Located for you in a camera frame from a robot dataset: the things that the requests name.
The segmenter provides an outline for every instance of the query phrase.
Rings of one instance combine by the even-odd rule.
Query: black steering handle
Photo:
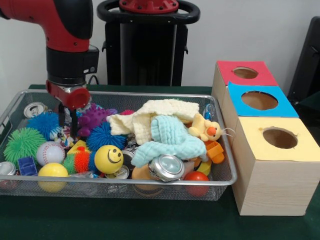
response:
[[[178,0],[179,2],[179,9],[184,10],[187,13],[164,13],[164,14],[140,14],[135,12],[129,11],[110,11],[115,8],[119,8],[119,0],[106,0],[101,2],[96,11],[97,16],[107,22],[116,22],[121,24],[126,23],[138,23],[138,24],[169,24],[169,25],[176,25],[176,24],[193,24],[200,19],[200,9],[188,2],[183,0]]]

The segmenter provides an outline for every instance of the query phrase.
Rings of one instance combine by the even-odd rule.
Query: rubber duck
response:
[[[216,121],[205,120],[205,118],[197,113],[194,115],[192,126],[188,132],[194,137],[200,138],[202,141],[216,141],[221,136],[221,128]]]

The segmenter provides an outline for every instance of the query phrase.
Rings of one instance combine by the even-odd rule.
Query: red paper square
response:
[[[278,86],[274,76],[263,61],[217,61],[225,85],[228,82],[247,86]],[[249,68],[258,74],[255,78],[242,78],[233,71],[237,68]]]

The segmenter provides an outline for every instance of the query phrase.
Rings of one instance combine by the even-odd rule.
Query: metal basket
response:
[[[207,104],[213,104],[213,120],[224,128],[219,105],[209,95],[91,92],[91,96],[94,103],[107,109],[116,108],[119,112],[126,109],[136,111],[148,100],[179,99],[194,102],[199,104],[200,111],[203,111]],[[58,104],[45,90],[25,90],[18,93],[0,117],[0,162],[5,161],[3,152],[8,136],[14,130],[26,126],[24,109],[33,102],[42,102],[49,109],[54,109]],[[219,141],[224,149],[225,161],[212,165],[210,181],[164,183],[155,180],[0,175],[0,195],[217,201],[227,186],[237,179],[228,139],[223,135]],[[39,181],[47,182],[53,188],[57,185],[64,188],[58,192],[46,192],[39,187]],[[208,192],[204,196],[194,196],[188,193],[187,188],[195,191],[206,188]]]

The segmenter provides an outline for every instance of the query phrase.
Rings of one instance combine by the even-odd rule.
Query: green tablecloth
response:
[[[30,88],[43,89],[43,85]],[[210,87],[89,86],[92,91],[210,94]],[[305,216],[239,216],[232,188],[219,201],[0,197],[0,240],[320,239],[320,188]]]

